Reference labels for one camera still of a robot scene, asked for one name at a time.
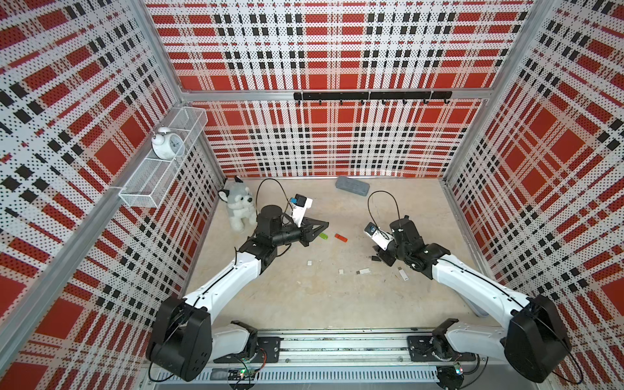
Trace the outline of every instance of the perforated wall panel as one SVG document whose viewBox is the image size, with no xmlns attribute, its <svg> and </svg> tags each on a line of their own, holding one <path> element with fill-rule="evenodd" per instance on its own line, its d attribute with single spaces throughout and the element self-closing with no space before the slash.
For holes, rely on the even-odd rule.
<svg viewBox="0 0 624 390">
<path fill-rule="evenodd" d="M 121 207 L 0 388 L 132 389 L 156 311 L 185 285 L 219 188 L 195 146 L 160 208 Z"/>
<path fill-rule="evenodd" d="M 489 87 L 533 3 L 144 1 L 187 90 Z"/>
<path fill-rule="evenodd" d="M 591 389 L 624 386 L 623 37 L 624 2 L 558 0 L 452 182 L 496 279 L 557 305 Z"/>
<path fill-rule="evenodd" d="M 439 177 L 480 101 L 195 105 L 228 176 Z"/>
<path fill-rule="evenodd" d="M 0 321 L 171 106 L 124 1 L 0 4 Z"/>
</svg>

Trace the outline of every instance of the wire mesh basket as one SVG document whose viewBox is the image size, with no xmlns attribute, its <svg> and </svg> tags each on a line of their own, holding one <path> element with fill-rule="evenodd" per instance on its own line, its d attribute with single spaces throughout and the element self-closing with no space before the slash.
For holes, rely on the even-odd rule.
<svg viewBox="0 0 624 390">
<path fill-rule="evenodd" d="M 208 122 L 204 109 L 182 107 L 172 111 L 174 116 L 171 123 L 163 125 L 180 136 L 184 142 L 184 153 L 169 161 L 160 159 L 151 150 L 119 193 L 130 207 L 159 207 L 162 204 L 189 151 Z"/>
</svg>

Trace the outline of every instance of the stuffed dog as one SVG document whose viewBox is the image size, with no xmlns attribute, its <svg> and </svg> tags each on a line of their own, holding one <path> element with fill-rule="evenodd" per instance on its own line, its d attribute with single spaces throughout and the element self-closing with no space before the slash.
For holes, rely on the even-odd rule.
<svg viewBox="0 0 624 390">
<path fill-rule="evenodd" d="M 249 187 L 238 176 L 234 177 L 234 181 L 227 190 L 219 190 L 219 197 L 226 203 L 232 230 L 240 233 L 244 229 L 243 218 L 248 218 L 251 226 L 257 224 L 256 208 Z"/>
</svg>

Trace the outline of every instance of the gray block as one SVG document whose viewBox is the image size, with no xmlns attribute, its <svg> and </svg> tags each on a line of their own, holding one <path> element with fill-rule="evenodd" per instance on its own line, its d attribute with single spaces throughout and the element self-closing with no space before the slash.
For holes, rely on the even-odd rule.
<svg viewBox="0 0 624 390">
<path fill-rule="evenodd" d="M 359 180 L 347 176 L 339 176 L 338 180 L 336 180 L 336 188 L 365 197 L 370 188 L 370 184 L 360 182 Z"/>
</svg>

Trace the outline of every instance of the alarm clock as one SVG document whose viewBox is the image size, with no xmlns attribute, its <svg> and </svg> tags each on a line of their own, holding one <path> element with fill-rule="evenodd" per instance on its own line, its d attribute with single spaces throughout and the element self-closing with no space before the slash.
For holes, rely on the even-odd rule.
<svg viewBox="0 0 624 390">
<path fill-rule="evenodd" d="M 161 127 L 152 136 L 152 149 L 158 158 L 173 160 L 184 155 L 184 141 L 168 127 Z"/>
</svg>

